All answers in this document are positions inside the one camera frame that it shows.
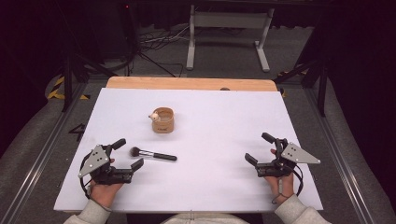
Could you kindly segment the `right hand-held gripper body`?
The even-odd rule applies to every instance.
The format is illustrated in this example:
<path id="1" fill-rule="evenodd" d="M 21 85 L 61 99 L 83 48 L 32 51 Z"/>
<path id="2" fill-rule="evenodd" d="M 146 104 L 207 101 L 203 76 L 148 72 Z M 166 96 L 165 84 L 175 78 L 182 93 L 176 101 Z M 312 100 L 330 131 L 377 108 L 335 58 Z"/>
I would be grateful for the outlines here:
<path id="1" fill-rule="evenodd" d="M 276 138 L 276 158 L 271 162 L 257 163 L 255 167 L 258 177 L 282 177 L 291 174 L 298 163 L 320 164 L 321 160 L 314 157 L 301 147 L 287 139 Z"/>

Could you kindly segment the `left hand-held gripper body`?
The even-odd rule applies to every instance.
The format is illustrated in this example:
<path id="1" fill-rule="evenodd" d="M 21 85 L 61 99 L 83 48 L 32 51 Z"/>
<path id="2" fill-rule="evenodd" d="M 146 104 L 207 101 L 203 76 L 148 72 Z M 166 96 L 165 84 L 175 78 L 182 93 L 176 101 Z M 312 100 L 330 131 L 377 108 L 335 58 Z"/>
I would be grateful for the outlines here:
<path id="1" fill-rule="evenodd" d="M 132 169 L 117 169 L 111 165 L 111 152 L 118 148 L 120 144 L 96 145 L 84 157 L 78 172 L 79 179 L 89 175 L 96 184 L 101 185 L 130 183 L 134 173 Z"/>

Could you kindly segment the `black makeup brush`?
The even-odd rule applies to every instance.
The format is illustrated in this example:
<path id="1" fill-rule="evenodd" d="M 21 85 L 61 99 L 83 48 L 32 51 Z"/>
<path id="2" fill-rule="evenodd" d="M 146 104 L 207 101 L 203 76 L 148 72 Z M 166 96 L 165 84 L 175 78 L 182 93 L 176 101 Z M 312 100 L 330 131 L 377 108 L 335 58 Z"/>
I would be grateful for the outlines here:
<path id="1" fill-rule="evenodd" d="M 176 161 L 177 160 L 176 156 L 151 152 L 151 151 L 140 149 L 139 147 L 132 147 L 130 149 L 130 154 L 132 157 L 150 156 L 152 158 L 167 160 L 167 161 Z"/>

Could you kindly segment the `round bamboo cup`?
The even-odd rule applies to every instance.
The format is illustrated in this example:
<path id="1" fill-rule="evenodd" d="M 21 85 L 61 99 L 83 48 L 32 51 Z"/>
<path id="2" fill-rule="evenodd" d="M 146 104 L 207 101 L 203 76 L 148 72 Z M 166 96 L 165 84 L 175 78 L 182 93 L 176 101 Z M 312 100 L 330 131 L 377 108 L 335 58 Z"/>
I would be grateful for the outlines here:
<path id="1" fill-rule="evenodd" d="M 169 107 L 158 107 L 152 113 L 157 113 L 161 120 L 152 121 L 152 130 L 155 133 L 171 133 L 174 130 L 174 111 Z"/>

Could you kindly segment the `person's left hand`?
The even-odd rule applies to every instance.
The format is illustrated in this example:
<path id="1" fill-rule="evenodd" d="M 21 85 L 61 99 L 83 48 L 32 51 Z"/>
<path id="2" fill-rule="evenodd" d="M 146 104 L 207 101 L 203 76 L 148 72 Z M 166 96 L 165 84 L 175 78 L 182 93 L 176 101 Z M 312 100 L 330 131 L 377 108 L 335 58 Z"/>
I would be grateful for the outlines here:
<path id="1" fill-rule="evenodd" d="M 122 183 L 101 185 L 97 184 L 94 180 L 92 180 L 90 183 L 90 197 L 103 207 L 110 208 L 114 202 L 118 191 L 121 189 L 122 186 Z"/>

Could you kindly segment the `person's right hand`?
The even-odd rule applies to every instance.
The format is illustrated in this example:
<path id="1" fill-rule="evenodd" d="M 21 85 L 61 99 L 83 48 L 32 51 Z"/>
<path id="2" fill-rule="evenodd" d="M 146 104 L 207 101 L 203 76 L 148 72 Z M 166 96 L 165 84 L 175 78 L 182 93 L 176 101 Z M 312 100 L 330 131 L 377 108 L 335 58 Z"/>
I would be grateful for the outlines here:
<path id="1" fill-rule="evenodd" d="M 273 194 L 272 203 L 281 205 L 294 194 L 293 174 L 282 177 L 266 176 L 264 179 Z"/>

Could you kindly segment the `black tape floor mark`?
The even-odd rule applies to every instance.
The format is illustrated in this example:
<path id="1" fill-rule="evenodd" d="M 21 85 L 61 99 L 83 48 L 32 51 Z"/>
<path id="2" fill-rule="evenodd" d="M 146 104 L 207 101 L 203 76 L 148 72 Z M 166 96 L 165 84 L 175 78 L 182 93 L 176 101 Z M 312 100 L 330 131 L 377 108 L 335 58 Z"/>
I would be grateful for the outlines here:
<path id="1" fill-rule="evenodd" d="M 77 136 L 77 141 L 79 142 L 82 138 L 82 135 L 85 133 L 86 125 L 80 123 L 78 126 L 74 127 L 69 131 L 71 134 L 75 134 Z"/>

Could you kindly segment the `white table board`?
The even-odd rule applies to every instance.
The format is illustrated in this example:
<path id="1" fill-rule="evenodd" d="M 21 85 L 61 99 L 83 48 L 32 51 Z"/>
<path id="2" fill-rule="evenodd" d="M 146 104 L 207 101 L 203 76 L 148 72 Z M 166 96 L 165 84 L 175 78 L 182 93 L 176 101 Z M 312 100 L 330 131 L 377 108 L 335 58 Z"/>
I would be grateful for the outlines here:
<path id="1" fill-rule="evenodd" d="M 174 130 L 155 133 L 149 115 L 158 107 L 174 111 Z M 222 212 L 274 210 L 264 179 L 245 160 L 273 159 L 262 133 L 296 143 L 298 138 L 277 91 L 100 91 L 87 128 L 64 179 L 55 209 L 79 211 L 87 199 L 78 171 L 96 145 L 121 138 L 112 152 L 117 168 L 135 159 L 132 147 L 177 156 L 176 161 L 146 158 L 131 183 L 118 192 L 113 210 L 122 213 Z"/>

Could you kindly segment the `black metal stand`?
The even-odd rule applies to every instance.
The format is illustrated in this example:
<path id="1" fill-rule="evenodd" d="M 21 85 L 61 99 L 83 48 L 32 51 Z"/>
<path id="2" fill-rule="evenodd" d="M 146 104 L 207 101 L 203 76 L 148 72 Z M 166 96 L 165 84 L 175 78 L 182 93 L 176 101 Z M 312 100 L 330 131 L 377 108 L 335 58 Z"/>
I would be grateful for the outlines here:
<path id="1" fill-rule="evenodd" d="M 291 71 L 283 73 L 274 79 L 275 84 L 280 84 L 291 77 L 295 77 L 298 74 L 306 71 L 306 75 L 301 81 L 303 88 L 312 89 L 314 84 L 318 82 L 318 98 L 317 98 L 317 108 L 319 114 L 325 116 L 325 96 L 327 88 L 327 78 L 328 78 L 328 68 L 327 64 L 323 60 L 314 60 L 309 63 L 303 63 L 297 65 Z"/>

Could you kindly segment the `person's lap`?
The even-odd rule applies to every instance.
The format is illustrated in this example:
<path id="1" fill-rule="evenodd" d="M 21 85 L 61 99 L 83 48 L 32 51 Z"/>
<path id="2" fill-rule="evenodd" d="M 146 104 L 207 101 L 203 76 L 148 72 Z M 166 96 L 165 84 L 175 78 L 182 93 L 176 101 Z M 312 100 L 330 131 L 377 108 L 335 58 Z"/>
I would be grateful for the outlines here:
<path id="1" fill-rule="evenodd" d="M 161 224 L 249 224 L 229 214 L 188 213 L 169 217 Z"/>

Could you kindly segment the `yellow black floor tape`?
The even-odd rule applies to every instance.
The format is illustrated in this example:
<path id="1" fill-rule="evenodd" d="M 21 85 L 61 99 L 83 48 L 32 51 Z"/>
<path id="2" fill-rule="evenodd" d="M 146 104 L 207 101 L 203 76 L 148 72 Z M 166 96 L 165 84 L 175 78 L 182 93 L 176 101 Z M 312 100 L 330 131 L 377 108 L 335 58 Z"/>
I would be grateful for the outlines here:
<path id="1" fill-rule="evenodd" d="M 65 95 L 63 93 L 59 93 L 59 89 L 61 85 L 64 83 L 64 75 L 59 75 L 52 89 L 50 90 L 47 98 L 48 99 L 65 99 Z"/>

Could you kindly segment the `wooden table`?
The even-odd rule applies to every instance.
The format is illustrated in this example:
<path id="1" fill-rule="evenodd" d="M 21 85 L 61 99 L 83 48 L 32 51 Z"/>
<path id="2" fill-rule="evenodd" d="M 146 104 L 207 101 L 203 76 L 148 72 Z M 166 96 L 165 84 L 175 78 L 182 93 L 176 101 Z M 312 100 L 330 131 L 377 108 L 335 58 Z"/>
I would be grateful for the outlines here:
<path id="1" fill-rule="evenodd" d="M 193 77 L 111 77 L 111 89 L 277 91 L 268 79 L 193 78 Z"/>

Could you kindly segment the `dark computer tower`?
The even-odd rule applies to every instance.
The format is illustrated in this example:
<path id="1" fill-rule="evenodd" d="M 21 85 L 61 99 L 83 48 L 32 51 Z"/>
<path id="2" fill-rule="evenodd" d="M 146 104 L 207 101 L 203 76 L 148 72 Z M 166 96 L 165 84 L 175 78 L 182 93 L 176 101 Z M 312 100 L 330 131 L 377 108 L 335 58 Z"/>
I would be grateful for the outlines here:
<path id="1" fill-rule="evenodd" d="M 120 4 L 120 20 L 128 52 L 133 58 L 138 52 L 138 37 L 136 35 L 132 7 L 126 2 Z"/>

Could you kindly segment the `aluminium floor rail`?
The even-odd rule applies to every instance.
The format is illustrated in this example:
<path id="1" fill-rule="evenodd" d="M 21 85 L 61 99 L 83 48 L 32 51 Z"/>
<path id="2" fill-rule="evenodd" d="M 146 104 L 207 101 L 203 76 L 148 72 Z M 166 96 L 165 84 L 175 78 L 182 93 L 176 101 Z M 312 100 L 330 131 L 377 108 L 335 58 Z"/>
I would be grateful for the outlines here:
<path id="1" fill-rule="evenodd" d="M 316 98 L 315 92 L 311 89 L 304 89 L 306 98 L 314 110 L 317 117 L 320 129 L 324 132 L 326 141 L 330 147 L 330 154 L 332 155 L 332 160 L 336 166 L 336 169 L 342 179 L 345 186 L 346 193 L 351 201 L 354 210 L 360 220 L 361 224 L 375 224 L 375 220 L 366 202 L 363 199 L 361 189 L 357 183 L 356 177 L 354 176 L 350 166 L 347 164 L 346 159 L 340 151 L 335 136 L 333 134 L 332 128 L 325 117 L 321 115 L 318 110 L 318 100 Z"/>
<path id="2" fill-rule="evenodd" d="M 71 102 L 64 112 L 61 112 L 56 123 L 54 124 L 49 137 L 47 138 L 44 146 L 40 149 L 38 156 L 35 158 L 35 162 L 28 170 L 27 176 L 23 179 L 21 186 L 19 187 L 18 193 L 14 197 L 12 203 L 8 207 L 5 215 L 0 220 L 0 224 L 14 224 L 19 217 L 22 208 L 27 202 L 31 195 L 35 185 L 41 176 L 45 166 L 52 154 L 52 151 L 58 142 L 59 135 L 67 122 L 72 110 L 74 109 L 77 100 L 86 88 L 85 83 L 78 83 L 75 89 L 72 91 Z"/>

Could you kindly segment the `grey metal stand frame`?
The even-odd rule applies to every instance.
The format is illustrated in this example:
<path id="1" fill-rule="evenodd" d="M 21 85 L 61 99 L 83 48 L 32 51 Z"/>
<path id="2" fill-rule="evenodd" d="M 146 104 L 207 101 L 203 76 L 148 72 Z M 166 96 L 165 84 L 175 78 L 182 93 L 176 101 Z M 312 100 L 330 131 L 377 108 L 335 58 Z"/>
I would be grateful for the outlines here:
<path id="1" fill-rule="evenodd" d="M 270 66 L 264 52 L 264 43 L 268 35 L 275 10 L 268 9 L 265 13 L 236 13 L 236 12 L 202 12 L 197 11 L 195 5 L 190 9 L 190 40 L 187 53 L 186 68 L 194 68 L 195 56 L 195 28 L 238 28 L 238 29 L 261 29 L 260 40 L 254 42 L 259 62 L 263 72 L 269 72 Z"/>

